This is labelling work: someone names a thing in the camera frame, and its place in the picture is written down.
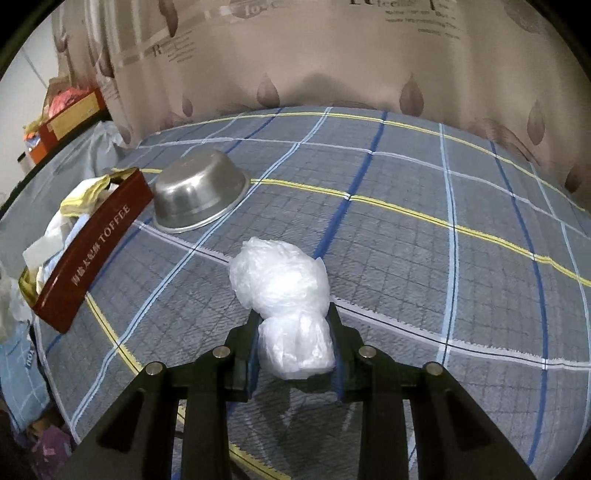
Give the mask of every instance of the orange box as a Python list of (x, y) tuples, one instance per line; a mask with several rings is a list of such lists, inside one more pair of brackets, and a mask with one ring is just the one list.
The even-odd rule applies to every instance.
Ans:
[(29, 152), (33, 162), (38, 164), (62, 138), (101, 110), (106, 110), (105, 100), (96, 88), (42, 124), (38, 130), (40, 142)]

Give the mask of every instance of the white wall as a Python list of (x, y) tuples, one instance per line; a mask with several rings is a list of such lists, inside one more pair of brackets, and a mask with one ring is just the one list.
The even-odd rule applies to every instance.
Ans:
[(17, 163), (24, 151), (22, 127), (41, 114), (57, 54), (47, 18), (27, 39), (0, 80), (0, 204), (24, 178)]

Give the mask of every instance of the gray bed sheet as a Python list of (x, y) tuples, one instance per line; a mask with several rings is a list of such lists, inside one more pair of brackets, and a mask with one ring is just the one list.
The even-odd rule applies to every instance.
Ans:
[[(77, 440), (138, 368), (191, 361), (246, 320), (227, 263), (258, 236), (321, 256), (343, 321), (366, 343), (406, 364), (444, 363), (537, 478), (556, 475), (589, 427), (591, 217), (568, 193), (473, 135), (345, 108), (174, 128), (118, 165), (154, 181), (202, 144), (251, 174), (247, 198), (179, 235), (155, 230), (149, 205), (71, 330), (62, 336), (37, 322), (46, 373)], [(233, 455), (252, 460), (253, 478), (355, 478), (360, 428), (359, 406), (265, 373), (229, 418)], [(176, 445), (175, 466), (178, 453)]]

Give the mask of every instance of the stainless steel bowl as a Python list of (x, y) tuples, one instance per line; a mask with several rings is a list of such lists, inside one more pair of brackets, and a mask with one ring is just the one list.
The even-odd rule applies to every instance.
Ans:
[(156, 227), (167, 233), (199, 228), (232, 210), (250, 177), (223, 152), (196, 148), (165, 168), (154, 183)]

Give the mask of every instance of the crumpled plastic bag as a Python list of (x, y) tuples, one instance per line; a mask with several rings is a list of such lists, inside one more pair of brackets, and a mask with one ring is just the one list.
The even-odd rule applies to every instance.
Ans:
[(284, 380), (303, 380), (335, 367), (329, 324), (317, 312), (296, 310), (259, 326), (261, 366)]
[(261, 314), (259, 361), (284, 380), (303, 380), (335, 366), (326, 319), (330, 287), (322, 259), (295, 245), (256, 237), (230, 261), (241, 305)]
[(22, 296), (18, 282), (8, 276), (0, 264), (0, 343), (12, 336), (17, 322), (33, 319), (31, 307)]
[(306, 308), (323, 317), (330, 288), (321, 258), (308, 257), (295, 245), (252, 237), (230, 262), (230, 283), (241, 305), (266, 319)]

